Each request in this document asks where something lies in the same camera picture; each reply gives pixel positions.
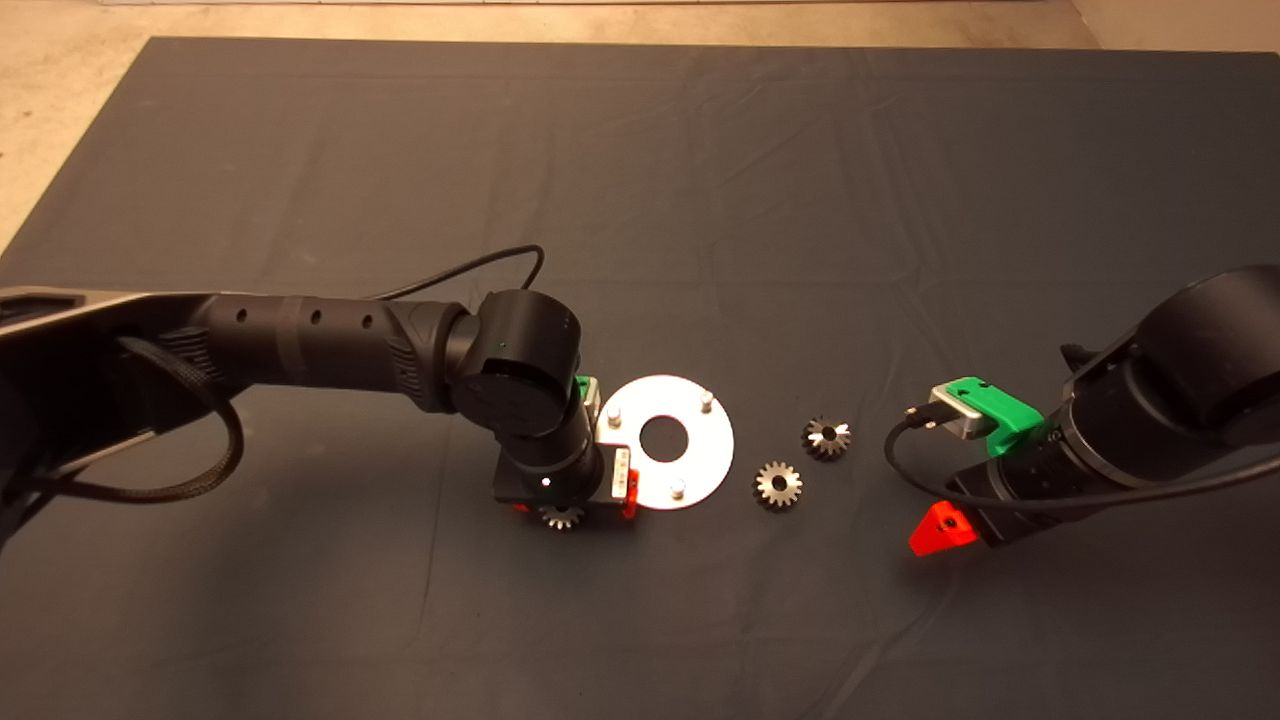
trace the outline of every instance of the metal gear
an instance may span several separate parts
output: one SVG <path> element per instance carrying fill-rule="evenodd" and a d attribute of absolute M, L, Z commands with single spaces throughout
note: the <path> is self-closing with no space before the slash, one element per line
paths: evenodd
<path fill-rule="evenodd" d="M 539 507 L 539 512 L 543 514 L 543 523 L 553 530 L 572 530 L 582 521 L 582 515 L 585 514 L 581 507 Z"/>
<path fill-rule="evenodd" d="M 800 473 L 786 462 L 769 462 L 755 475 L 755 497 L 771 510 L 786 510 L 800 500 Z"/>
<path fill-rule="evenodd" d="M 836 460 L 852 442 L 854 433 L 849 432 L 849 423 L 814 418 L 804 427 L 804 448 L 818 460 Z"/>

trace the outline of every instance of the gray fabric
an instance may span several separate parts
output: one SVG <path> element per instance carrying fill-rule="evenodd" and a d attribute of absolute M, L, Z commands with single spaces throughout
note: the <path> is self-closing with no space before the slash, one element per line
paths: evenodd
<path fill-rule="evenodd" d="M 0 282 L 365 295 L 536 241 L 584 369 L 704 383 L 737 457 L 562 537 L 492 502 L 461 419 L 251 389 L 218 492 L 8 544 L 0 715 L 1274 717 L 1280 486 L 918 560 L 929 500 L 878 446 L 957 375 L 1048 410 L 1060 342 L 1280 259 L 1277 123 L 1274 55 L 154 40 Z M 813 414 L 847 459 L 804 457 Z M 182 478 L 220 433 L 88 475 Z M 750 497 L 769 460 L 792 512 Z"/>

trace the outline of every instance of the concrete floor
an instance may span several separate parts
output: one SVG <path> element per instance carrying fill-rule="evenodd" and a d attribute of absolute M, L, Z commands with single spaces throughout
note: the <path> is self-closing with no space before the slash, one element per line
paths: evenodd
<path fill-rule="evenodd" d="M 1181 14 L 1170 12 L 1171 5 L 1183 6 Z M 1280 23 L 1265 22 L 1280 3 L 1216 0 L 1213 6 L 1234 8 L 1234 26 L 1224 26 L 1203 5 L 1196 0 L 1038 0 L 101 6 L 93 0 L 0 0 L 0 250 L 154 35 L 951 47 L 1098 47 L 1100 37 L 1107 40 L 1103 46 L 1160 47 L 1162 38 L 1171 37 L 1170 47 L 1178 49 L 1238 49 L 1242 42 L 1280 47 Z M 1179 24 L 1179 18 L 1185 22 Z M 1202 37 L 1206 32 L 1208 40 Z"/>

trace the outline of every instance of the green bracket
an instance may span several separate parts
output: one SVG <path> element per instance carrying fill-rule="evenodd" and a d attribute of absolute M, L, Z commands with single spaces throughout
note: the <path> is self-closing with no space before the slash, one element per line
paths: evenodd
<path fill-rule="evenodd" d="M 947 386 L 947 395 L 982 413 L 996 424 L 987 436 L 987 454 L 998 457 L 1038 428 L 1044 416 L 1030 405 L 982 378 L 960 378 Z"/>

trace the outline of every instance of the circular metal plate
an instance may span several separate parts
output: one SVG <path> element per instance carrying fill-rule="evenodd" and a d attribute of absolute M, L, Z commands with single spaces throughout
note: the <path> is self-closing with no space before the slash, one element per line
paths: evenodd
<path fill-rule="evenodd" d="M 640 430 L 654 418 L 676 420 L 689 436 L 685 454 L 671 462 L 649 457 L 640 446 Z M 676 375 L 649 375 L 618 388 L 600 410 L 595 439 L 631 448 L 631 468 L 640 473 L 636 502 L 650 510 L 696 505 L 716 492 L 733 464 L 733 425 L 724 406 L 703 386 Z"/>

